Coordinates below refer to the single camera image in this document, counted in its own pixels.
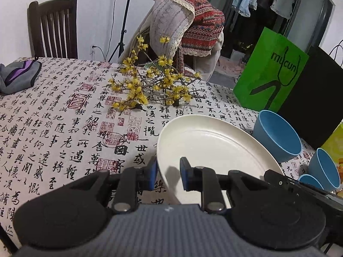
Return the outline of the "blue bowl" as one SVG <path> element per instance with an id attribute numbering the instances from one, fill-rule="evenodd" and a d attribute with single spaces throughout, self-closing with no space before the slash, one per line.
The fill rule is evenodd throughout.
<path id="1" fill-rule="evenodd" d="M 337 190 L 341 185 L 340 174 L 334 161 L 322 148 L 318 148 L 312 156 L 308 173 L 320 182 L 325 191 Z"/>
<path id="2" fill-rule="evenodd" d="M 312 175 L 310 174 L 303 174 L 299 177 L 299 182 L 313 186 L 319 190 L 324 190 L 324 187 L 322 186 L 322 184 Z"/>
<path id="3" fill-rule="evenodd" d="M 302 143 L 294 128 L 283 117 L 269 110 L 259 112 L 252 136 L 278 163 L 287 162 L 302 152 Z"/>

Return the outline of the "cream plate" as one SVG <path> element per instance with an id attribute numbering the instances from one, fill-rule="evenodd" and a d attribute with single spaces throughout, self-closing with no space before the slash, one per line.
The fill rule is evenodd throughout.
<path id="1" fill-rule="evenodd" d="M 274 157 L 249 133 L 204 115 L 185 115 L 167 123 L 159 134 L 156 152 L 172 204 L 201 202 L 199 192 L 183 189 L 181 157 L 186 157 L 192 167 L 205 166 L 221 175 L 240 170 L 263 179 L 269 169 L 282 173 Z"/>

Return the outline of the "yellow green gift box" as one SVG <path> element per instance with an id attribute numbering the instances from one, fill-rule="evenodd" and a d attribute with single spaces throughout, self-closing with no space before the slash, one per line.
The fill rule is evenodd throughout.
<path id="1" fill-rule="evenodd" d="M 343 159 L 343 125 L 340 123 L 330 137 L 322 145 L 334 161 L 340 176 L 340 186 L 337 192 L 342 190 L 342 159 Z"/>

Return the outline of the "yellow flower branch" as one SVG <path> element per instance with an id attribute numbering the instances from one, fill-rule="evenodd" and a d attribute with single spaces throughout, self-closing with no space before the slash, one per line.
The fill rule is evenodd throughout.
<path id="1" fill-rule="evenodd" d="M 197 89 L 191 89 L 192 84 L 201 80 L 200 74 L 186 74 L 176 69 L 173 59 L 164 54 L 156 60 L 149 57 L 147 68 L 139 67 L 138 56 L 148 56 L 149 45 L 142 35 L 136 37 L 136 41 L 136 46 L 119 66 L 123 79 L 112 77 L 109 80 L 112 91 L 126 95 L 124 99 L 112 102 L 113 109 L 122 113 L 129 109 L 142 109 L 149 103 L 177 107 L 181 102 L 189 104 L 192 99 L 204 98 L 197 94 Z"/>

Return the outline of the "calligraphy print tablecloth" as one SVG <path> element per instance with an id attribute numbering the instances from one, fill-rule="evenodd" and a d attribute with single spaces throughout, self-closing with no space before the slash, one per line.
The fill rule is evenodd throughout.
<path id="1" fill-rule="evenodd" d="M 172 119 L 188 114 L 219 118 L 251 133 L 255 111 L 241 107 L 225 87 L 197 81 L 190 104 L 160 103 L 119 114 L 110 79 L 116 64 L 60 58 L 41 59 L 32 88 L 1 97 L 1 226 L 18 244 L 13 216 L 28 200 L 76 179 L 108 169 L 119 173 L 145 165 L 158 136 Z"/>

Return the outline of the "black paper bag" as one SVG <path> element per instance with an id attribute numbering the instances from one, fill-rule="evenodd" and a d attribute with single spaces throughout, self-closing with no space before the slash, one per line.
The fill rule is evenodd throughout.
<path id="1" fill-rule="evenodd" d="M 342 67 L 323 49 L 309 49 L 308 61 L 278 110 L 313 149 L 321 147 L 342 121 Z"/>

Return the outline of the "green paper shopping bag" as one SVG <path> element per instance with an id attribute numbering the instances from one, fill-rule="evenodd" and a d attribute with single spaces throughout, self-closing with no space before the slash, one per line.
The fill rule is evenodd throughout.
<path id="1" fill-rule="evenodd" d="M 233 90 L 240 105 L 255 111 L 277 112 L 308 58 L 286 37 L 265 27 Z"/>

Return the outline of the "studio lamp on stand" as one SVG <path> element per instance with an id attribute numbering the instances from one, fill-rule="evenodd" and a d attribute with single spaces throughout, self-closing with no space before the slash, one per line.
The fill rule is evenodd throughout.
<path id="1" fill-rule="evenodd" d="M 125 36 L 125 33 L 127 32 L 126 23 L 127 23 L 127 15 L 128 15 L 128 9 L 130 6 L 130 1 L 131 0 L 127 0 L 127 2 L 126 2 L 126 7 L 125 7 L 125 11 L 124 11 L 124 16 L 123 16 L 122 29 L 120 32 L 120 41 L 118 42 L 117 46 L 113 50 L 112 54 L 110 55 L 108 62 L 110 62 L 112 60 L 112 58 L 114 57 L 116 52 L 118 52 L 118 57 L 120 57 L 122 55 L 122 53 L 124 52 L 124 36 Z"/>

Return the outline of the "chair draped with patterned blankets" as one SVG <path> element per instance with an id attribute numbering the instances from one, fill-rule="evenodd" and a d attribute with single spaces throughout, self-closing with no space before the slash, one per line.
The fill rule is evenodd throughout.
<path id="1" fill-rule="evenodd" d="M 153 0 L 154 4 L 136 29 L 118 59 L 123 63 L 138 47 L 138 37 L 147 37 L 155 55 L 174 60 L 184 71 L 184 57 L 191 68 L 208 81 L 215 71 L 224 41 L 224 13 L 208 0 Z"/>

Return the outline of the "grey purple pouch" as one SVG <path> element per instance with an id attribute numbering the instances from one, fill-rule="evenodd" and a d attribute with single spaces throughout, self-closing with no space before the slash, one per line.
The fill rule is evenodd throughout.
<path id="1" fill-rule="evenodd" d="M 10 95 L 32 88 L 41 68 L 42 63 L 36 60 L 1 64 L 1 94 Z"/>

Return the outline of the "dark wooden chair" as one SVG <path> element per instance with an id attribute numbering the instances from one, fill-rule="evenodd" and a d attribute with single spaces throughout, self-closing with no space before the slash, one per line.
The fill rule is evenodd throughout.
<path id="1" fill-rule="evenodd" d="M 77 59 L 77 0 L 33 1 L 27 9 L 33 56 Z"/>

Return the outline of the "black sliding door frame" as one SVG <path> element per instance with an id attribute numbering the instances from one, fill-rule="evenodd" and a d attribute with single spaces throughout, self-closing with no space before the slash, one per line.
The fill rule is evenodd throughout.
<path id="1" fill-rule="evenodd" d="M 250 17 L 236 12 L 232 8 L 233 0 L 208 1 L 225 15 L 221 55 L 226 58 L 238 52 L 250 57 L 265 27 L 307 52 L 320 44 L 334 7 L 330 0 L 295 0 L 287 20 L 270 9 L 274 0 L 257 0 L 256 10 L 249 9 Z"/>

